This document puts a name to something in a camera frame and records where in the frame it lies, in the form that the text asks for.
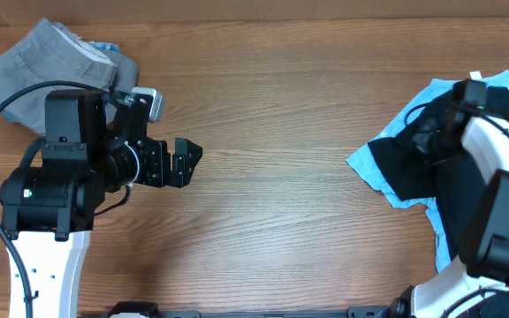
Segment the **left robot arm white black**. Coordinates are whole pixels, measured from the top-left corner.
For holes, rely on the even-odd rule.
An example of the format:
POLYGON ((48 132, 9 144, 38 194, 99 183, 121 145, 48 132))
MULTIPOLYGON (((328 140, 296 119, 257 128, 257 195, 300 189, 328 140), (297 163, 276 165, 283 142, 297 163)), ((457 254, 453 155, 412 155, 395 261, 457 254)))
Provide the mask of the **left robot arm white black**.
POLYGON ((162 96, 57 90, 45 99, 46 134, 2 183, 3 227, 26 269, 35 317, 74 317, 95 217, 106 193, 132 185, 184 187, 202 157, 187 139, 147 136, 162 96))

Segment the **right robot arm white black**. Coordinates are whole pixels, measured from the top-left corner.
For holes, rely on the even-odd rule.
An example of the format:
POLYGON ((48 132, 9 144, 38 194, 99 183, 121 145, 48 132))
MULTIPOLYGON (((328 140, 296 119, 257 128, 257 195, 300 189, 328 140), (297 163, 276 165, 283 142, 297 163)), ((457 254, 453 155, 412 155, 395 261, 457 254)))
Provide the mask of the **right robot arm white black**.
POLYGON ((509 90, 466 79, 416 111, 371 148, 401 200, 435 199, 452 262, 384 315, 509 317, 509 90))

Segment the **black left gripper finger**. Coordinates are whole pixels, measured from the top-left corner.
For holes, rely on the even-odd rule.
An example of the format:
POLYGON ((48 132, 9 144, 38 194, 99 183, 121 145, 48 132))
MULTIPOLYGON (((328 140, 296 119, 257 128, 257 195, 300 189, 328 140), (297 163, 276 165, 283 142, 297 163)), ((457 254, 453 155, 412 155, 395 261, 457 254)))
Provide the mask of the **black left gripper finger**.
POLYGON ((174 154, 172 156, 172 168, 170 186, 182 188, 187 186, 191 180, 193 168, 186 155, 174 154))
POLYGON ((193 173, 202 158, 202 147, 188 139, 175 139, 175 153, 173 154, 173 169, 182 175, 193 173))

